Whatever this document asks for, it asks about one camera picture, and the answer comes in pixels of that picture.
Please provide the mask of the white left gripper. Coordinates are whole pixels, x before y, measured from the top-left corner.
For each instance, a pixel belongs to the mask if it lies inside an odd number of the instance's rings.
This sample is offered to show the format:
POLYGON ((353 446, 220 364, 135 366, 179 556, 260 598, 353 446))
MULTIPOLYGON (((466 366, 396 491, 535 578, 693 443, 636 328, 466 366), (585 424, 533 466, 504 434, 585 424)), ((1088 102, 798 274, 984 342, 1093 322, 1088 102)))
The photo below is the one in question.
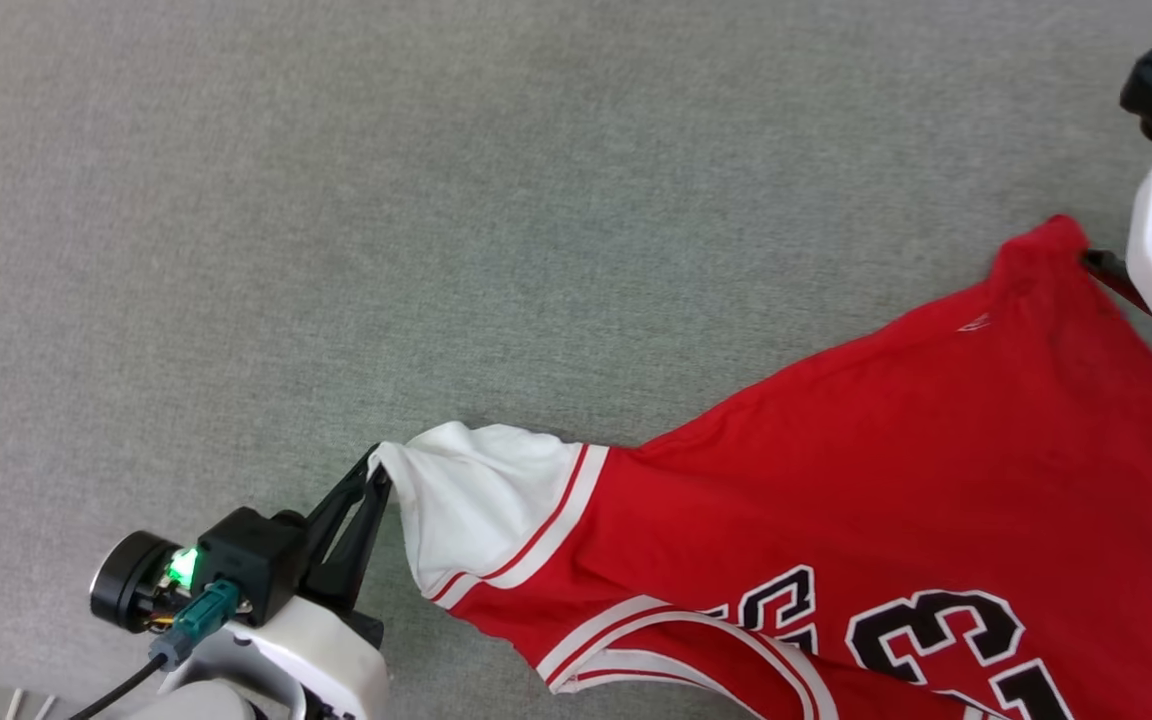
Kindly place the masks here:
POLYGON ((264 626, 232 620, 202 641, 160 688, 162 719, 381 719, 389 673, 378 647, 332 611, 355 611, 391 493, 367 448, 306 518, 306 598, 264 626))

